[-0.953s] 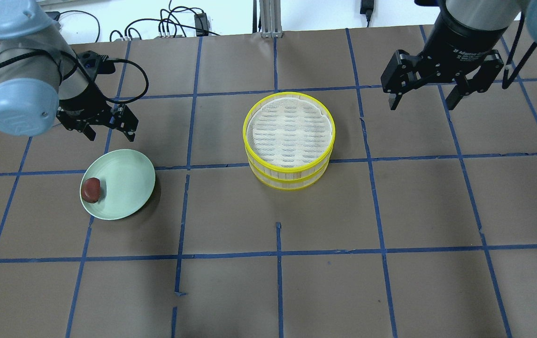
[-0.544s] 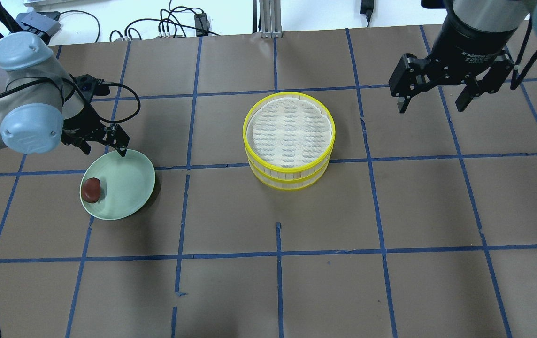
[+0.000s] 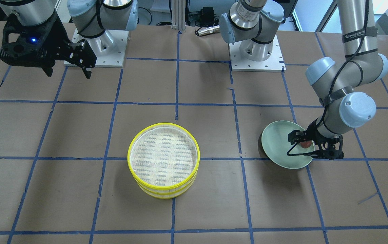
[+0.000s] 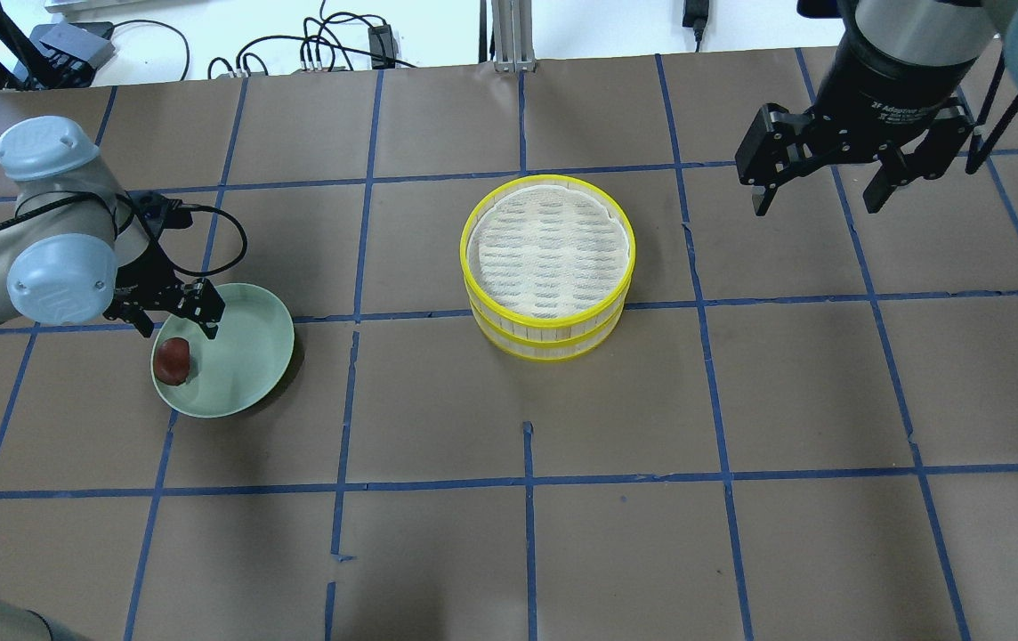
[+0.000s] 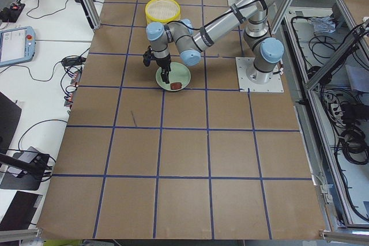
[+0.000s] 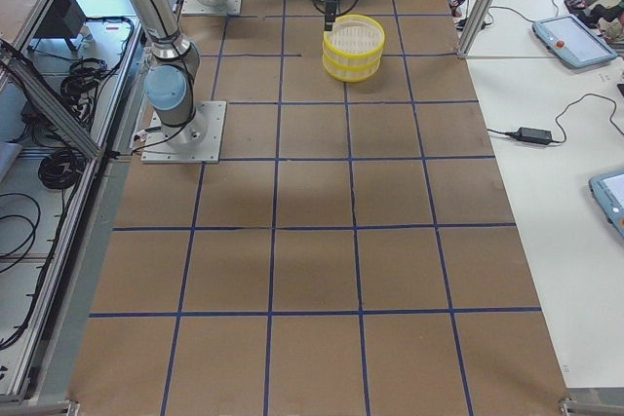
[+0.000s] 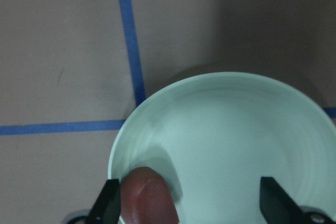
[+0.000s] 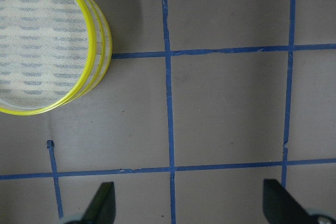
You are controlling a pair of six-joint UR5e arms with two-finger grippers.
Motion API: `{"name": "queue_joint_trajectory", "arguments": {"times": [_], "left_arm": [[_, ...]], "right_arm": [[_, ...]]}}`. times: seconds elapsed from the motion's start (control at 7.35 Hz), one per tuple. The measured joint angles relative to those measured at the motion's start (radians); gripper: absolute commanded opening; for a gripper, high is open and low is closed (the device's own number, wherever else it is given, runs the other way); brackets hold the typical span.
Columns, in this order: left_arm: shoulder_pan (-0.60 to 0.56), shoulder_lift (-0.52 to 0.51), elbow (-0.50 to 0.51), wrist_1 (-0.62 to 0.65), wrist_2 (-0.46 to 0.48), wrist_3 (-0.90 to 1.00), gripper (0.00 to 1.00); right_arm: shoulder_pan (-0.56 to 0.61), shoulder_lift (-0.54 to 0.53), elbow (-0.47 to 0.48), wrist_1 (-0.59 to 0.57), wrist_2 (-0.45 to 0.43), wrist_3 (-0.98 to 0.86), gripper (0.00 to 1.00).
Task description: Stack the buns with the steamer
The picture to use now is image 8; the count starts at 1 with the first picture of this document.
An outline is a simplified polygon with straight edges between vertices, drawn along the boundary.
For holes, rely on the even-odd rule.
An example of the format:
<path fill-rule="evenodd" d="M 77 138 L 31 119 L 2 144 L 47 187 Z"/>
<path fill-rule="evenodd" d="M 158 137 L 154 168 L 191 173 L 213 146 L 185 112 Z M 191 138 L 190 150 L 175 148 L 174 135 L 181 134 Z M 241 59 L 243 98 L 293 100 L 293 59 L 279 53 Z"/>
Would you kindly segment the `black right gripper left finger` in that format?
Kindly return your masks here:
<path fill-rule="evenodd" d="M 115 203 L 114 183 L 102 183 L 83 214 L 81 223 L 114 223 Z"/>

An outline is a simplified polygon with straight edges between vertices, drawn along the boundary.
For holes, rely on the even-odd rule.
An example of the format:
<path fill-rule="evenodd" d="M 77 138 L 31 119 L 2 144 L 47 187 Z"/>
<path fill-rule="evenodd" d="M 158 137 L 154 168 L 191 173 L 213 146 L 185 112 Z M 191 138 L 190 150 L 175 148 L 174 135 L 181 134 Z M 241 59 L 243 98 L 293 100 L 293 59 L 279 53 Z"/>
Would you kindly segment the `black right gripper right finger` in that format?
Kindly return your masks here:
<path fill-rule="evenodd" d="M 264 179 L 262 203 L 268 223 L 312 223 L 310 215 L 276 179 Z"/>

